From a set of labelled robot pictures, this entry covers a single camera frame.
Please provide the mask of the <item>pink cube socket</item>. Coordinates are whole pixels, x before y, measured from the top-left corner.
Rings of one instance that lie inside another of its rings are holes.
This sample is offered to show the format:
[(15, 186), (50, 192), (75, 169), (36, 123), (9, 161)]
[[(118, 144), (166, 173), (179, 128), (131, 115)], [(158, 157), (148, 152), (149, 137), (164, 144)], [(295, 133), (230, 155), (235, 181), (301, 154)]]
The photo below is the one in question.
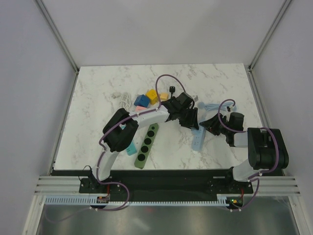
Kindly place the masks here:
[(144, 110), (146, 110), (146, 109), (147, 109), (146, 107), (136, 106), (135, 111), (136, 111), (136, 112), (141, 112), (141, 111), (144, 111)]

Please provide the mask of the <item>yellow plug adapter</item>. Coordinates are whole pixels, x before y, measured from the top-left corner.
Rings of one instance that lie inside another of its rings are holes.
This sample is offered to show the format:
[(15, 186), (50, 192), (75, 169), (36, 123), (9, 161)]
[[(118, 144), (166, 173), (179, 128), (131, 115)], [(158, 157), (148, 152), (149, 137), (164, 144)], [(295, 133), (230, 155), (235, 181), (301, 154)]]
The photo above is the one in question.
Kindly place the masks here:
[(166, 101), (169, 99), (169, 94), (168, 93), (160, 93), (159, 97), (160, 97), (161, 101)]

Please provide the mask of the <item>blue cube socket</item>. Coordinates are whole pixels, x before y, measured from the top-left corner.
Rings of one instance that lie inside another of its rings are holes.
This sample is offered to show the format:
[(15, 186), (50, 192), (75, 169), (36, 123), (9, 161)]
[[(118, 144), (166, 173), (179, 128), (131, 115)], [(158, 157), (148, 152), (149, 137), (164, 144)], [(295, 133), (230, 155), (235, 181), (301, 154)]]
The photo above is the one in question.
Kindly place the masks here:
[(134, 106), (141, 106), (147, 108), (149, 104), (150, 99), (144, 94), (139, 95), (134, 101)]

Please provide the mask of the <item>teal power strip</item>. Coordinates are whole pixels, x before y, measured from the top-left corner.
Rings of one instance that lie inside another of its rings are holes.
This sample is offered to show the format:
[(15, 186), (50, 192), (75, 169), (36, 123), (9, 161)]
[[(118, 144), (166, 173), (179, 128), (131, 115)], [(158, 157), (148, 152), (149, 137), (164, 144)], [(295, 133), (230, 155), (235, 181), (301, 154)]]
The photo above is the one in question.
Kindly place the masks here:
[(127, 152), (128, 156), (131, 156), (131, 155), (137, 153), (136, 146), (133, 142), (131, 142), (131, 144), (126, 148), (126, 152)]

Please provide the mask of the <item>green power strip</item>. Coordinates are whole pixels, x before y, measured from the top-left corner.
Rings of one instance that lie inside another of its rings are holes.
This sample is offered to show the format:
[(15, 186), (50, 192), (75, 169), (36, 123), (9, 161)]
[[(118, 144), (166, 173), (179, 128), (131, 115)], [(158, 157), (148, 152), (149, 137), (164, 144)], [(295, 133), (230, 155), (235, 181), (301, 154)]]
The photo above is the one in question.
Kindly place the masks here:
[(140, 147), (137, 158), (134, 162), (134, 166), (139, 169), (143, 169), (148, 156), (150, 154), (151, 148), (153, 146), (154, 140), (156, 138), (157, 132), (159, 130), (159, 125), (157, 123), (151, 124), (147, 130), (144, 137), (142, 145)]

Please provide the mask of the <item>yellow cube socket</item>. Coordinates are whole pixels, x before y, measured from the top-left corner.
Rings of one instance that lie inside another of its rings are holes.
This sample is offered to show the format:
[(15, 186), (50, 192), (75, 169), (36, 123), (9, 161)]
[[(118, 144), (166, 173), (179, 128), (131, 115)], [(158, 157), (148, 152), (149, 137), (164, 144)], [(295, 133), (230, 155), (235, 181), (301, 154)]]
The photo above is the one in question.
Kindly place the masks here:
[(154, 89), (147, 91), (146, 96), (149, 98), (151, 105), (158, 103), (157, 93)]

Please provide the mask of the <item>light blue power strip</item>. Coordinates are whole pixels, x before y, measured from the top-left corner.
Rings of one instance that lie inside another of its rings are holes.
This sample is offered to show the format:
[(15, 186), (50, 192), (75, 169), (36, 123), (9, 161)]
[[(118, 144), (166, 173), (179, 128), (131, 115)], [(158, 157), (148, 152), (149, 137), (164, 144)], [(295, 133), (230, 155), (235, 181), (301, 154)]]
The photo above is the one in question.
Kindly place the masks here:
[(193, 134), (193, 140), (192, 140), (191, 148), (194, 151), (201, 152), (202, 147), (203, 147), (203, 142), (205, 139), (206, 130), (202, 126), (200, 126), (199, 130), (192, 129), (191, 132)]

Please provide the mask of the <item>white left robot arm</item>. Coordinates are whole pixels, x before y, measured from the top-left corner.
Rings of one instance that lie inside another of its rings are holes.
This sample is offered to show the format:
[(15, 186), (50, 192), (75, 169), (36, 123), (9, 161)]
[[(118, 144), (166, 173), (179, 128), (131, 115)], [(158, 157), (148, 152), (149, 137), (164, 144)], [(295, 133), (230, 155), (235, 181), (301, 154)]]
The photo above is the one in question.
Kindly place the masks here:
[(118, 109), (103, 128), (103, 136), (99, 140), (103, 152), (92, 170), (94, 177), (90, 187), (96, 192), (106, 190), (106, 179), (110, 176), (113, 163), (118, 154), (131, 144), (138, 129), (176, 119), (182, 127), (199, 129), (198, 109), (194, 99), (186, 92), (143, 111), (130, 113), (124, 108)]

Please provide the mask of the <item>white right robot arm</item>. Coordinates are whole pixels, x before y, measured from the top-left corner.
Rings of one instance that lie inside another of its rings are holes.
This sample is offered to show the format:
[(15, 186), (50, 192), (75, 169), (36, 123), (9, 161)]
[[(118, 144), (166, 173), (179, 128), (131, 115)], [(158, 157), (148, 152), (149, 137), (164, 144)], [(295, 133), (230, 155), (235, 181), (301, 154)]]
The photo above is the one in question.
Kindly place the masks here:
[(234, 193), (242, 182), (287, 168), (289, 155), (279, 129), (243, 127), (244, 115), (232, 112), (229, 117), (218, 113), (211, 119), (202, 121), (206, 131), (218, 136), (225, 135), (226, 143), (231, 147), (247, 148), (247, 159), (231, 168), (232, 176), (224, 180), (224, 187)]

